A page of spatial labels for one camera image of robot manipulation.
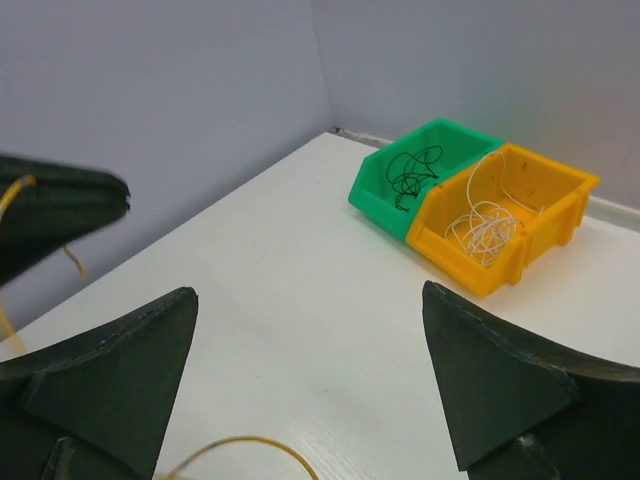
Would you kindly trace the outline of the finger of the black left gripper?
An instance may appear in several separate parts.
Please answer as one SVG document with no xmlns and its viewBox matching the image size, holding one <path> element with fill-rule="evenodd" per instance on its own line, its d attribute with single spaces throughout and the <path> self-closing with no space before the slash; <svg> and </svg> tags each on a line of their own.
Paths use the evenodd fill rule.
<svg viewBox="0 0 640 480">
<path fill-rule="evenodd" d="M 129 209 L 129 187 L 107 171 L 57 163 L 50 160 L 1 155 L 1 186 L 31 175 L 35 185 L 18 196 L 18 204 L 53 207 L 72 213 L 108 215 L 120 218 Z"/>
<path fill-rule="evenodd" d="M 126 197 L 10 206 L 1 221 L 1 284 L 14 280 L 63 245 L 120 220 L 128 210 Z"/>
</svg>

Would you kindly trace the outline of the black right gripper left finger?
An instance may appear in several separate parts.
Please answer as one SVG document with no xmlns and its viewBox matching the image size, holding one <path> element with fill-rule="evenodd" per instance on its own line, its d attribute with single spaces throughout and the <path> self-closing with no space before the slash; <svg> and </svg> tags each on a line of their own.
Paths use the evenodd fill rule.
<svg viewBox="0 0 640 480">
<path fill-rule="evenodd" d="M 2 362 L 2 478 L 152 478 L 197 315 L 180 287 Z"/>
</svg>

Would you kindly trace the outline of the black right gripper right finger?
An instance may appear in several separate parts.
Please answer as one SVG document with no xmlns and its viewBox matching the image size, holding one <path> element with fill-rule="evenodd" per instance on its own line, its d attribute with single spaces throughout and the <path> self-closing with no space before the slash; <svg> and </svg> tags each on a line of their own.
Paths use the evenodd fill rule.
<svg viewBox="0 0 640 480">
<path fill-rule="evenodd" d="M 432 281 L 422 316 L 459 471 L 638 478 L 638 368 L 553 342 Z"/>
</svg>

